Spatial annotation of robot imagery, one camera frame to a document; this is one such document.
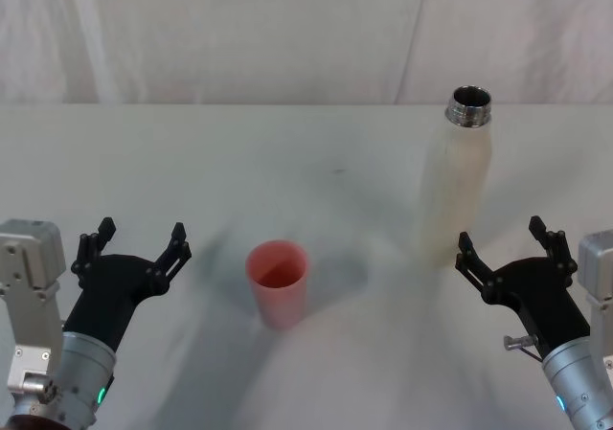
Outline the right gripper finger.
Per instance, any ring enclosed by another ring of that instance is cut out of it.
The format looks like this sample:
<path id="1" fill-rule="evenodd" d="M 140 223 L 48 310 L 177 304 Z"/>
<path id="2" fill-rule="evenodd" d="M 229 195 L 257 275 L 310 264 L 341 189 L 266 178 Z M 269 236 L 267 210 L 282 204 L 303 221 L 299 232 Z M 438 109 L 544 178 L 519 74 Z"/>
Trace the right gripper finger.
<path id="1" fill-rule="evenodd" d="M 455 268 L 478 290 L 484 302 L 500 302 L 497 275 L 478 256 L 468 232 L 461 232 Z"/>
<path id="2" fill-rule="evenodd" d="M 578 270 L 578 265 L 571 256 L 565 232 L 548 230 L 539 215 L 531 217 L 529 230 L 554 264 L 555 271 L 561 278 L 563 286 L 569 287 L 573 281 L 572 276 Z"/>

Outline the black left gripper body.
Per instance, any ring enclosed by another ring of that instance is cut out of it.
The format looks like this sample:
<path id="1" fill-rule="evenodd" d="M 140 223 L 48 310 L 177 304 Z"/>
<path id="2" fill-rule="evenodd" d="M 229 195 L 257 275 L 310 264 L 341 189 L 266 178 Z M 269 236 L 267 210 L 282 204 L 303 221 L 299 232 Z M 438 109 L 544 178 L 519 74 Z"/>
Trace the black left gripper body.
<path id="1" fill-rule="evenodd" d="M 82 278 L 81 293 L 63 330 L 120 346 L 136 307 L 153 296 L 153 262 L 128 255 L 95 260 Z"/>

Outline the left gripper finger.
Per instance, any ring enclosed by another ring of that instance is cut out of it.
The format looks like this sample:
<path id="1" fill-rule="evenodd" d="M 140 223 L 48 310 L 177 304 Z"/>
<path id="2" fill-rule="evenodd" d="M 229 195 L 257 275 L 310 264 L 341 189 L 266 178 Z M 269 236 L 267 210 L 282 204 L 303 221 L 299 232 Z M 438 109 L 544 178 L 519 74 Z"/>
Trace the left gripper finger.
<path id="1" fill-rule="evenodd" d="M 170 282 L 191 257 L 192 251 L 187 242 L 185 226 L 182 222 L 176 222 L 166 250 L 146 271 L 150 295 L 166 294 L 170 289 Z"/>
<path id="2" fill-rule="evenodd" d="M 78 252 L 71 265 L 71 271 L 78 277 L 90 272 L 94 261 L 101 255 L 103 248 L 116 232 L 114 220 L 107 216 L 100 223 L 96 232 L 79 236 Z"/>

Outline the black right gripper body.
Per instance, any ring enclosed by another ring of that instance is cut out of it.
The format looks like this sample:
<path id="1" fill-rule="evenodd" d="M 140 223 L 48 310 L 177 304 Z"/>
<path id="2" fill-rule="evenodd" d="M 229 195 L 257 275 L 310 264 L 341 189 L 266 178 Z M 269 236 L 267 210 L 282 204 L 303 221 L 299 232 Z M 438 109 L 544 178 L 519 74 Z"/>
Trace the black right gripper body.
<path id="1" fill-rule="evenodd" d="M 505 306 L 535 339 L 541 357 L 590 334 L 588 322 L 568 292 L 578 266 L 572 259 L 527 258 L 512 261 L 481 277 L 482 299 Z"/>

